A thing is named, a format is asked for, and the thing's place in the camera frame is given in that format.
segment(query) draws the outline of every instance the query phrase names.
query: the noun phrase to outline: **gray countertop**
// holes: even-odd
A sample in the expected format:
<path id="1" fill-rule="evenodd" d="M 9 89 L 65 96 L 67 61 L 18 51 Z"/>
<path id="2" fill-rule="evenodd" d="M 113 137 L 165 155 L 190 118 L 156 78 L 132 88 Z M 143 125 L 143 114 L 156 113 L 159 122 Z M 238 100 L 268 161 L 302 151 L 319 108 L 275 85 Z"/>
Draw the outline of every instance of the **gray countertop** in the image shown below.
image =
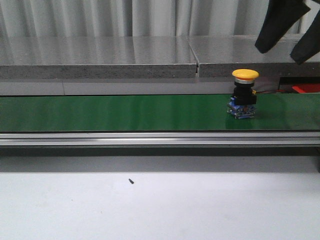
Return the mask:
<path id="1" fill-rule="evenodd" d="M 320 54 L 302 65 L 290 57 L 301 36 L 287 35 L 265 54 L 255 48 L 256 36 L 240 35 L 0 38 L 0 79 L 230 77 L 238 68 L 265 77 L 319 76 Z"/>
<path id="2" fill-rule="evenodd" d="M 190 78 L 185 37 L 0 38 L 2 78 Z"/>
<path id="3" fill-rule="evenodd" d="M 255 47 L 256 36 L 190 36 L 200 77 L 226 77 L 235 69 L 257 70 L 261 76 L 314 77 L 320 75 L 320 54 L 297 65 L 290 53 L 302 34 L 283 37 L 269 52 Z"/>

